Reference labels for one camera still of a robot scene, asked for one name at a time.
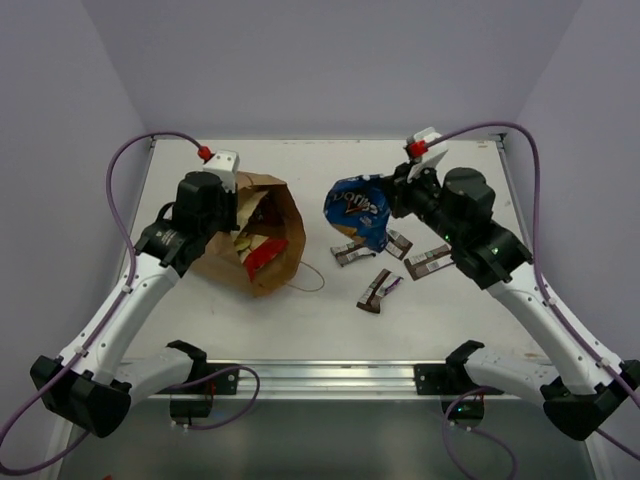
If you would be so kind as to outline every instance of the black clamp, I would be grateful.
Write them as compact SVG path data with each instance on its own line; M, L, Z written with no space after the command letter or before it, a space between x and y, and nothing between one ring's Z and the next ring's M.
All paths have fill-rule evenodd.
M627 360L620 364L620 376L632 390L640 386L640 361ZM607 386L599 384L592 395L575 395L558 377L540 392L544 397L543 409L562 433L583 441L595 432L626 400L629 394L616 380Z
M191 372L185 383L196 381L223 368L235 365L232 363L207 363L206 352L181 340L173 341L169 343L167 347L180 350L193 360ZM214 394L236 394L238 389L238 373L239 370L232 370L226 375L221 375L200 385L161 392L171 394L169 415L173 420L189 425L191 425L193 418L207 418L213 409Z
M31 367L31 379L37 389L43 388L60 371L62 357L51 359L40 356ZM129 407L128 383L113 380L110 385L94 382L91 372L82 375L69 370L42 395L44 406L69 420L74 425L91 432L98 438L110 435L123 422Z
M418 395L462 395L479 388L471 381L464 364L484 344L475 340L456 348L445 360L445 363L419 363L413 366L413 381ZM488 395L501 395L496 389L487 390Z

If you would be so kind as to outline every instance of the cable clip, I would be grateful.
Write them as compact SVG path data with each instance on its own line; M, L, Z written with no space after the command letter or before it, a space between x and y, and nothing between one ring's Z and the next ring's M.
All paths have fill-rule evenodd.
M602 357L599 362L596 362L596 366L600 368L607 368L611 366L611 362L607 357Z
M84 348L82 345L76 345L73 349L74 352L76 352L77 355L81 355L81 356L85 356L88 352L88 350L86 348Z

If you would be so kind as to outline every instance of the doritos logo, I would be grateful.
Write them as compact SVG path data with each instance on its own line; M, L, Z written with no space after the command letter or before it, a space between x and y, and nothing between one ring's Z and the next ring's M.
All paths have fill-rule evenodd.
M356 192L340 192L333 196L333 201L344 200L347 204L344 213L346 215L354 215L356 213L370 212L373 215L378 214L378 206L367 198L366 195Z

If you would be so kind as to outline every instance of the red item in bag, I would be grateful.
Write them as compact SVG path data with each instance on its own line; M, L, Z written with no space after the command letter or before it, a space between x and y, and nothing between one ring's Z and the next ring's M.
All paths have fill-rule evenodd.
M289 240L286 238L268 238L258 248L249 253L244 262L242 262L244 268L247 269L249 279L253 282L256 272L276 258L276 255L282 252L288 244Z

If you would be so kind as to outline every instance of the candy bar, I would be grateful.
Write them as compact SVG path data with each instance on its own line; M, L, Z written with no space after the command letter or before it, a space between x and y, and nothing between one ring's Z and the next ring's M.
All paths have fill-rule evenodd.
M354 242L347 243L341 247L331 247L330 250L341 267L349 265L361 258L376 256L375 252L369 250L364 245L357 245Z
M404 265L413 280L418 280L452 264L451 250L448 245L443 245L420 255L414 255L404 261Z
M385 250L398 260L402 260L413 246L413 242L401 233L391 230L390 228L387 230L387 239L389 243L387 243Z
M356 306L371 313L380 313L380 301L396 288L402 277L394 275L389 270L382 270L369 288L362 294Z

